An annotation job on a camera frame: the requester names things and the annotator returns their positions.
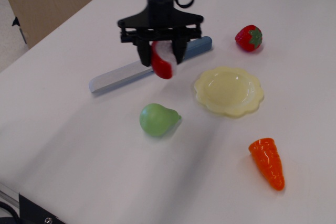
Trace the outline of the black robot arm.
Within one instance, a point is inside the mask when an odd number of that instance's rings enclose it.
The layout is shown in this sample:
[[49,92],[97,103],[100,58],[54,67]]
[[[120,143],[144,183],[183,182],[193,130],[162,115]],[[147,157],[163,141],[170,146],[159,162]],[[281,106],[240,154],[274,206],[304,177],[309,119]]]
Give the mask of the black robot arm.
[[201,37],[204,18],[177,10],[174,6],[184,9],[192,4],[182,5],[178,0],[147,0],[147,6],[142,12],[118,21],[121,41],[133,43],[141,63],[148,67],[152,58],[150,42],[170,40],[177,63],[181,63],[187,43]]

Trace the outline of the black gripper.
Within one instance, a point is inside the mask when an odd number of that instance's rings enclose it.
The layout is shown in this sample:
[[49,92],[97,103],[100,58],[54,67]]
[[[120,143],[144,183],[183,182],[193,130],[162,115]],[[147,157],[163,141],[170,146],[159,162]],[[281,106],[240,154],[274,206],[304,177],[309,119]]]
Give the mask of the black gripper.
[[141,63],[151,65],[149,41],[172,40],[173,54],[179,65],[190,39],[200,38],[201,15],[186,13],[174,7],[174,0],[147,0],[140,13],[118,21],[122,42],[137,44]]

